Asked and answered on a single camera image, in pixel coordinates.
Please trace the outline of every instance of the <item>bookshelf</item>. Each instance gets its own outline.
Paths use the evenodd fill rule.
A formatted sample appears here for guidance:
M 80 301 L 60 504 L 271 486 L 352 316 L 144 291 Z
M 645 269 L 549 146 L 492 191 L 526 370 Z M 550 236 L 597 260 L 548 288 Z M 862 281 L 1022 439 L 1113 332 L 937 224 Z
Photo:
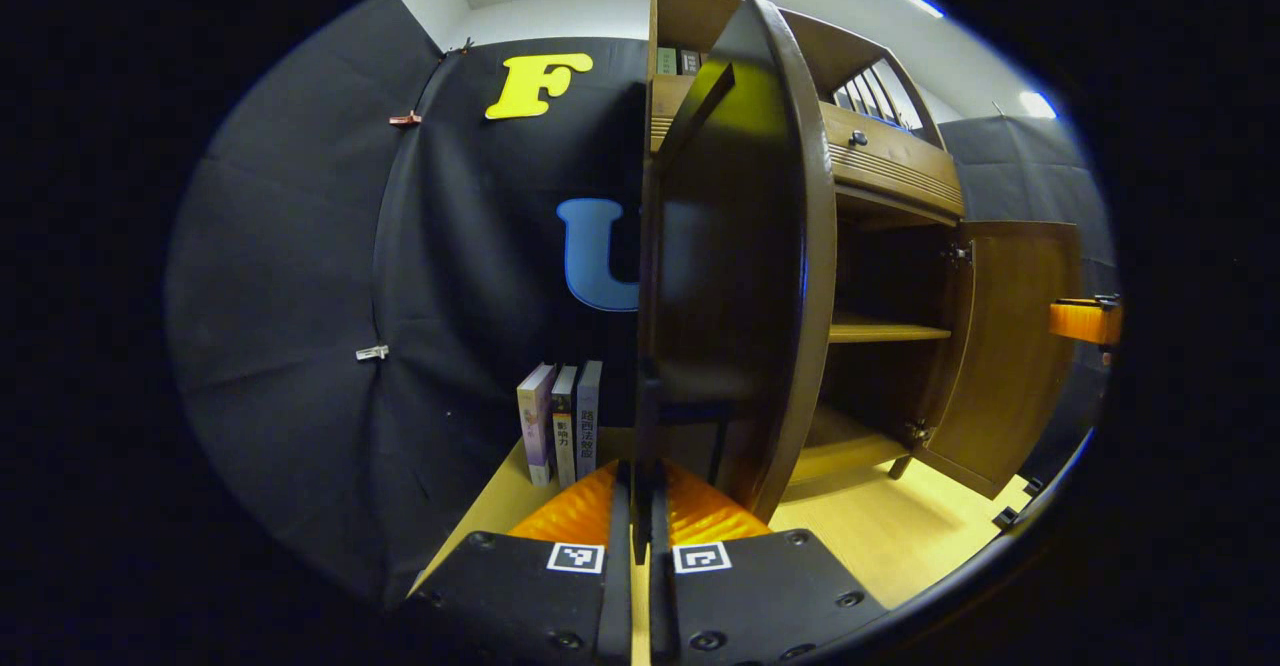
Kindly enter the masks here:
M 1074 225 L 966 222 L 887 47 L 763 0 L 650 0 L 649 36 L 639 357 L 667 402 L 736 409 L 717 485 L 768 520 L 796 474 L 911 456 L 997 494 L 1070 362 Z M 707 56 L 659 74 L 659 46 Z M 873 64 L 919 128 L 836 104 Z

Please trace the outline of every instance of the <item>cabinet door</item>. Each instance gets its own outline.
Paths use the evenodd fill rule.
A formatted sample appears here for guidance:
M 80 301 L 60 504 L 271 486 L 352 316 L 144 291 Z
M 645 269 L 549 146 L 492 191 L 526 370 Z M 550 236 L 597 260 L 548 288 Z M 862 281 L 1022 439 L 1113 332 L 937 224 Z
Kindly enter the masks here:
M 654 155 L 643 220 L 640 356 L 663 401 L 726 405 L 717 482 L 768 519 L 813 418 L 836 273 L 818 95 L 773 4 L 731 15 Z
M 914 456 L 995 498 L 1039 441 L 1070 368 L 1074 342 L 1048 332 L 1055 298 L 1080 293 L 1074 224 L 969 222 L 972 263 L 951 282 L 952 334 L 925 410 L 932 435 Z

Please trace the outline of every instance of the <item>wooden shelf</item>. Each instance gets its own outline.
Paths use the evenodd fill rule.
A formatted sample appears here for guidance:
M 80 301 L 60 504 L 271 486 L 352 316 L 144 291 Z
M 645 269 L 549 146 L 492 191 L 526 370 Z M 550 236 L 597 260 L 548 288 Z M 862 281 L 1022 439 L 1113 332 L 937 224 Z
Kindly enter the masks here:
M 908 450 L 901 443 L 818 403 L 809 437 L 800 450 L 800 459 L 788 483 L 800 484 L 841 471 L 865 469 L 906 455 Z
M 879 341 L 928 341 L 950 338 L 951 332 L 915 324 L 882 321 L 858 314 L 836 313 L 831 321 L 828 343 L 868 343 Z

